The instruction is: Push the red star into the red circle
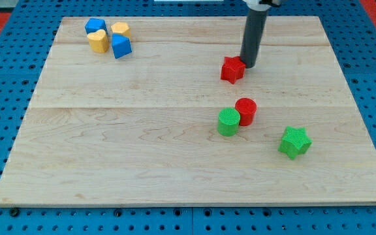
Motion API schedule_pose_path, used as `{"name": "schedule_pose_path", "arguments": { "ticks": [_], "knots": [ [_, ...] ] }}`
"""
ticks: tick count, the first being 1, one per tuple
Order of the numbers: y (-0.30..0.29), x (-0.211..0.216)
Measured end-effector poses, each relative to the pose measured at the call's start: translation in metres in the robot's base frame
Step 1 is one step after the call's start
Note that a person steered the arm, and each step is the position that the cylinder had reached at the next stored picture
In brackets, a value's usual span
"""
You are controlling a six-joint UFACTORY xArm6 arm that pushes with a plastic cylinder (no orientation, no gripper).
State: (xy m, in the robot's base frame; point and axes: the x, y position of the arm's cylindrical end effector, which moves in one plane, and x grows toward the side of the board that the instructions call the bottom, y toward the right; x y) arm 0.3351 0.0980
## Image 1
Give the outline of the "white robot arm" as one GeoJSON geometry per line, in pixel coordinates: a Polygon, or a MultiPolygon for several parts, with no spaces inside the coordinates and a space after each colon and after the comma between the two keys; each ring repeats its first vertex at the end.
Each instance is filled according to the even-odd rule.
{"type": "Polygon", "coordinates": [[[267,11],[271,7],[279,7],[286,0],[243,0],[249,9],[255,11],[267,11]]]}

